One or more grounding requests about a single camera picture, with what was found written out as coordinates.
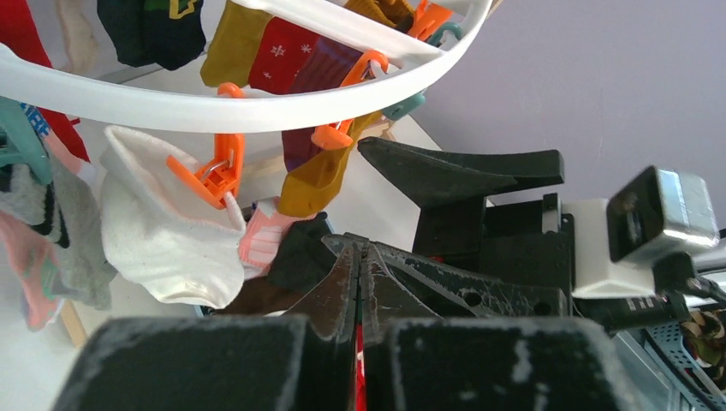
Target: orange plastic clip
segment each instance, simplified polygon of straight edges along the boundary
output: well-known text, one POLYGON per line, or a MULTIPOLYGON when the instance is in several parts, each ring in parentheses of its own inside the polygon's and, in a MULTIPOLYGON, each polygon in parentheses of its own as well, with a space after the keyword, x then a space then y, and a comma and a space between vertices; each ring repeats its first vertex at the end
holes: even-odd
POLYGON ((441 25, 449 21, 453 14, 453 11, 445 7, 421 0, 419 7, 414 11, 414 24, 408 30, 408 35, 426 41, 441 25))
MULTIPOLYGON (((243 98, 244 92, 234 83, 223 83, 217 89, 217 95, 243 98)), ((222 210, 224 208, 223 196, 226 193, 232 193, 236 197, 240 191, 244 157, 244 134, 215 134, 214 159, 196 173, 192 174, 172 156, 166 158, 166 165, 199 197, 222 210)))
MULTIPOLYGON (((388 57, 379 51, 369 50, 363 53, 358 62, 348 72, 341 83, 341 87, 352 86, 366 80, 366 75, 370 69, 368 64, 371 61, 378 62, 384 71, 388 71, 388 57)), ((350 125, 353 119, 343 120, 341 122, 325 124, 317 126, 312 133, 312 143, 323 150, 338 150, 353 144, 353 139, 348 135, 350 125)))

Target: teal clothespin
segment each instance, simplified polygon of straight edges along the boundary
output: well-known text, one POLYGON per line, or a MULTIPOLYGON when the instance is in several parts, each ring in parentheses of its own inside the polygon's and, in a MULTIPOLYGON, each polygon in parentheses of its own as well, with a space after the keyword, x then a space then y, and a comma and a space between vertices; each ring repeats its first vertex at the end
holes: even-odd
POLYGON ((51 162, 17 101, 0 97, 0 167, 27 164, 37 182, 53 181, 51 162))
MULTIPOLYGON (((430 45, 435 45, 436 47, 440 46, 441 39, 443 39, 443 34, 446 32, 451 32, 452 34, 454 34, 454 37, 456 37, 457 40, 461 40, 461 37, 463 35, 461 27, 459 27, 458 24, 447 22, 442 24, 441 27, 439 27, 438 30, 431 35, 431 37, 429 37, 426 43, 430 45)), ((418 109, 425 102, 426 97, 424 96, 424 91, 420 91, 415 93, 413 96, 406 98, 403 101, 386 107, 385 109, 381 110, 381 112, 386 118, 388 118, 392 122, 396 122, 398 120, 401 120, 403 117, 411 114, 411 112, 418 109)))

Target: laundry basket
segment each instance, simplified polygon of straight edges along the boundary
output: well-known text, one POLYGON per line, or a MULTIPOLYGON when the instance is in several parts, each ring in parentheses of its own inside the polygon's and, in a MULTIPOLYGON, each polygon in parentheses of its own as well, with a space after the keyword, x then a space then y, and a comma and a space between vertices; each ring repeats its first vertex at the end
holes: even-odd
POLYGON ((726 396, 686 350, 683 333, 677 322, 648 327, 646 331, 650 337, 645 346, 646 352, 661 369, 671 370, 665 374, 691 404, 697 409, 716 407, 726 410, 726 396))

